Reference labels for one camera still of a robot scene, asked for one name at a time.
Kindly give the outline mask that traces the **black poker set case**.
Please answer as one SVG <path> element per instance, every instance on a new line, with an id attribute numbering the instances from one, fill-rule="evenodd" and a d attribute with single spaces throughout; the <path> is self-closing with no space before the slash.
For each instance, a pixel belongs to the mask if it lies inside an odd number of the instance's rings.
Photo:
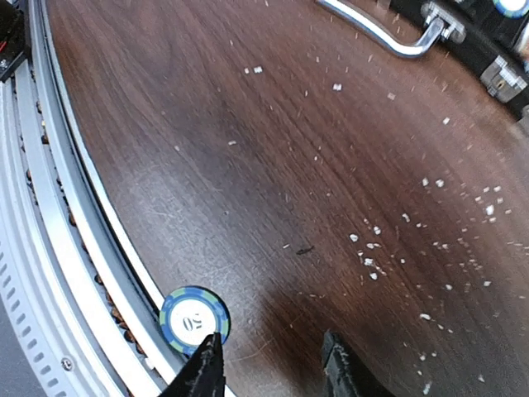
<path id="1" fill-rule="evenodd" d="M 420 38 L 406 44 L 375 17 L 352 4 L 318 4 L 401 58 L 419 58 L 437 42 L 445 42 L 449 52 L 479 79 L 488 94 L 527 127 L 528 13 L 518 19 L 507 18 L 493 1 L 391 1 L 390 9 L 423 29 Z"/>

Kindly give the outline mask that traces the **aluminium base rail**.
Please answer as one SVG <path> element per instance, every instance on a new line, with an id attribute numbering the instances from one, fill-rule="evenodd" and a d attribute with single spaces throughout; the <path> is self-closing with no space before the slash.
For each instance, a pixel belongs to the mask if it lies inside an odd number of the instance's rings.
<path id="1" fill-rule="evenodd" d="M 1 300 L 48 396 L 156 396 L 191 356 L 79 132 L 42 1 L 1 4 Z"/>

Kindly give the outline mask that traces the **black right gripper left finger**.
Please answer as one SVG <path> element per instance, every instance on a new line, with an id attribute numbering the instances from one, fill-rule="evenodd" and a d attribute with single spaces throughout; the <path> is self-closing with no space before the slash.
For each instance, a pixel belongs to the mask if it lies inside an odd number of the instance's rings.
<path id="1" fill-rule="evenodd" d="M 159 397 L 224 397 L 226 377 L 222 338 L 207 335 Z"/>

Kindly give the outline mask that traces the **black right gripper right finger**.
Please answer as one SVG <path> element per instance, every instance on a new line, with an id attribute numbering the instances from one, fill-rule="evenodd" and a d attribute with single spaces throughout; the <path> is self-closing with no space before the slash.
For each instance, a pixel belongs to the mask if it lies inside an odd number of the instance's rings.
<path id="1" fill-rule="evenodd" d="M 341 335 L 331 330 L 323 337 L 322 367 L 325 375 L 323 396 L 393 397 Z"/>

